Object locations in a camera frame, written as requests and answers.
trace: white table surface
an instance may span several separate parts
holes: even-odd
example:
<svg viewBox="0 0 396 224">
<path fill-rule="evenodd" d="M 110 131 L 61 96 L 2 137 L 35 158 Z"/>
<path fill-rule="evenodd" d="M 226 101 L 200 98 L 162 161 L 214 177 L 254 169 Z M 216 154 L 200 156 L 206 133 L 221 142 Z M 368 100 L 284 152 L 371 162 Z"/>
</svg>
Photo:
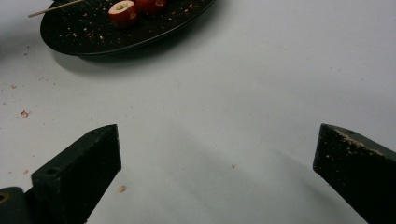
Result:
<svg viewBox="0 0 396 224">
<path fill-rule="evenodd" d="M 394 0 L 217 0 L 89 59 L 42 41 L 27 15 L 50 3 L 0 7 L 0 188 L 116 123 L 122 170 L 89 223 L 364 223 L 312 162 L 321 123 L 396 148 Z"/>
</svg>

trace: dark plate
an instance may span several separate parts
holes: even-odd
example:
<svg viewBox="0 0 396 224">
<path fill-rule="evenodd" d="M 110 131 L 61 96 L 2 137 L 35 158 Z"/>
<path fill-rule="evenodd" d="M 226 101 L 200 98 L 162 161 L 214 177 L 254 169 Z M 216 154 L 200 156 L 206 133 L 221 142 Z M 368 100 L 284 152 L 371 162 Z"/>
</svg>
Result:
<svg viewBox="0 0 396 224">
<path fill-rule="evenodd" d="M 54 2 L 50 7 L 64 4 Z M 135 49 L 172 34 L 193 21 L 215 0 L 168 0 L 158 16 L 142 15 L 139 23 L 127 29 L 116 28 L 107 12 L 120 0 L 86 0 L 48 12 L 41 22 L 44 42 L 69 55 L 93 56 Z"/>
</svg>

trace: crumb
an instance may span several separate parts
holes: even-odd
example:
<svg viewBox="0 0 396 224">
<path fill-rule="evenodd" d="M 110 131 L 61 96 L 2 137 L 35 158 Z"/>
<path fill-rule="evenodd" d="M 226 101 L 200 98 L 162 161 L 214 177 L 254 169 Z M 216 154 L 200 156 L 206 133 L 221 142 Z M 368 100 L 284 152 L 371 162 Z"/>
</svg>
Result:
<svg viewBox="0 0 396 224">
<path fill-rule="evenodd" d="M 119 193 L 122 193 L 126 190 L 124 185 L 119 186 Z"/>
<path fill-rule="evenodd" d="M 23 110 L 21 112 L 21 115 L 22 115 L 23 118 L 27 118 L 29 116 L 29 114 L 26 112 L 26 110 Z"/>
</svg>

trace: wooden skewer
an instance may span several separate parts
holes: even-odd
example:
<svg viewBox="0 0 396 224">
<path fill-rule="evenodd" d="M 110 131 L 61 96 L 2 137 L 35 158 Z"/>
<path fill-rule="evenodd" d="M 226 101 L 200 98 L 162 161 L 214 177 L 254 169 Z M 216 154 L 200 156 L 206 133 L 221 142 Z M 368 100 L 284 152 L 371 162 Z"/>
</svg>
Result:
<svg viewBox="0 0 396 224">
<path fill-rule="evenodd" d="M 39 11 L 37 13 L 30 14 L 27 17 L 32 18 L 34 16 L 38 16 L 38 15 L 44 14 L 46 12 L 50 12 L 50 11 L 53 11 L 53 10 L 56 10 L 56 9 L 59 9 L 59 8 L 62 8 L 62 7 L 68 7 L 68 6 L 73 5 L 75 3 L 80 3 L 82 1 L 84 1 L 84 0 L 76 0 L 76 1 L 73 1 L 73 2 L 69 2 L 69 3 L 63 4 L 63 5 L 57 6 L 57 7 L 51 7 L 49 9 L 47 9 L 47 10 L 42 10 L 42 11 Z"/>
</svg>

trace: screw hole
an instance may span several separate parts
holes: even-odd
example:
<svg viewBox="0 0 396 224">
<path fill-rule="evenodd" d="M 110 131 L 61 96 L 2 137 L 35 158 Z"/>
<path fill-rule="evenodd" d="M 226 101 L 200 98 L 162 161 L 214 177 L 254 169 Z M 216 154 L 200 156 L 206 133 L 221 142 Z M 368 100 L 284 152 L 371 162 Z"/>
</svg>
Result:
<svg viewBox="0 0 396 224">
<path fill-rule="evenodd" d="M 56 175 L 56 174 L 58 174 L 58 172 L 59 172 L 59 169 L 58 169 L 58 168 L 52 167 L 52 168 L 50 168 L 50 169 L 47 171 L 47 175 Z"/>
<path fill-rule="evenodd" d="M 9 198 L 9 194 L 7 192 L 0 193 L 0 204 L 5 203 Z"/>
</svg>

